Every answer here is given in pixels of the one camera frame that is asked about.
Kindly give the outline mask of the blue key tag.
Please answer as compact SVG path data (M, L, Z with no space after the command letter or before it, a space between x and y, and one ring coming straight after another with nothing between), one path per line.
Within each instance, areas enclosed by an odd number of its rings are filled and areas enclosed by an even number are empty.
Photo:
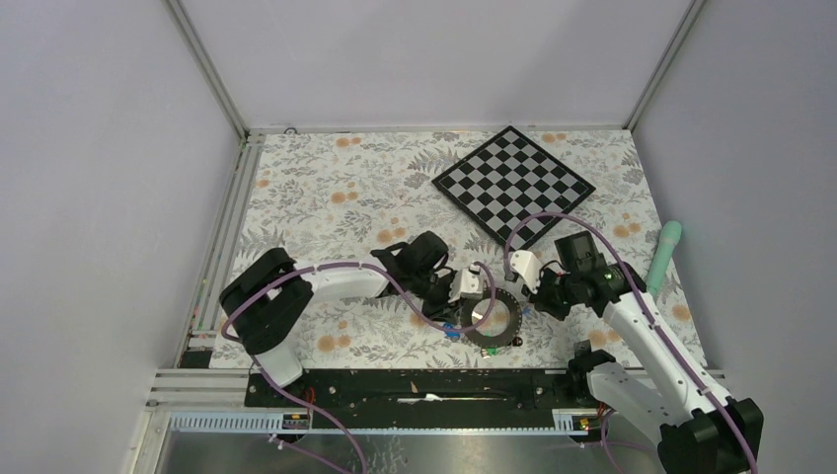
M451 340L459 340L460 339L460 334L457 331L457 329L454 327L453 324L443 323L442 328L443 328L443 333L444 333L446 338L451 339Z

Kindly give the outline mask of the large grey metal keyring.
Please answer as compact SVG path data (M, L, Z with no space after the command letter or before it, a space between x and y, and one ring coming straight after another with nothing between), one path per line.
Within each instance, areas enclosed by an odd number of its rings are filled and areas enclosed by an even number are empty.
M463 327L476 326L465 333L466 339L481 349L497 349L509 346L518 336L522 325L521 306L517 299L504 289L495 291L495 300L486 290L480 300L466 300L458 313Z

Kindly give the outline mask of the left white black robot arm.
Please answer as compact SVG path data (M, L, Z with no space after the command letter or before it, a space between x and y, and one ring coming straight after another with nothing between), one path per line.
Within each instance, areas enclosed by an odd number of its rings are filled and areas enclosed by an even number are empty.
M412 294L429 321L467 291L482 292L479 272L447 268L448 247L426 231L410 242L373 250L359 261L303 265L282 248L264 253L221 291L223 338L240 344L270 378L268 393L284 406L305 396L302 364L287 338L309 305L348 298Z

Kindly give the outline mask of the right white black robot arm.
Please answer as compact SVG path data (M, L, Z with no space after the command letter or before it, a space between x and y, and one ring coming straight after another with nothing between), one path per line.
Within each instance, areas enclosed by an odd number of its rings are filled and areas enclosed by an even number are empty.
M557 240L562 273L518 250L509 266L535 309L563 321L584 306L628 345L652 381L646 386L605 350L577 350L568 363L572 402L596 401L621 414L655 446L667 473L753 473L764 416L735 399L687 351L634 269L607 262L588 231Z

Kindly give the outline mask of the black white checkerboard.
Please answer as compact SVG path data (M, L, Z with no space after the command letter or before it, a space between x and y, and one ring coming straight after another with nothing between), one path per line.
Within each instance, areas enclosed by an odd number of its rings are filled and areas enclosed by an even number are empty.
M518 129L508 126L431 180L499 245L527 250L595 187Z

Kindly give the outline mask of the floral table mat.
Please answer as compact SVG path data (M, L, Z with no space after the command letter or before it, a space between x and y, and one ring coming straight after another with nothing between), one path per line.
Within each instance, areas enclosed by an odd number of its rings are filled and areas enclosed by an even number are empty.
M261 153L233 275L280 247L310 265L351 261L432 231L460 269L488 264L502 279L502 249L432 179L487 141L485 131L274 134ZM626 130L533 131L530 138L581 175L594 193L534 246L550 263L555 241L590 223L641 273L661 229L632 136ZM595 314L565 321L525 309L522 345L492 355L428 327L399 297L328 301L307 308L287 337L306 368L558 368L588 341L625 367L638 360Z

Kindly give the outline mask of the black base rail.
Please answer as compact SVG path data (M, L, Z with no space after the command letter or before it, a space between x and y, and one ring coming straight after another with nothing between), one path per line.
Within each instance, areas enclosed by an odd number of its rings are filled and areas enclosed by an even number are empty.
M575 394L572 378L548 369L306 369L277 392L260 374L250 375L248 408L292 409L301 399L341 423L349 413L405 407L496 413L555 410L580 417L582 427L600 413L598 402Z

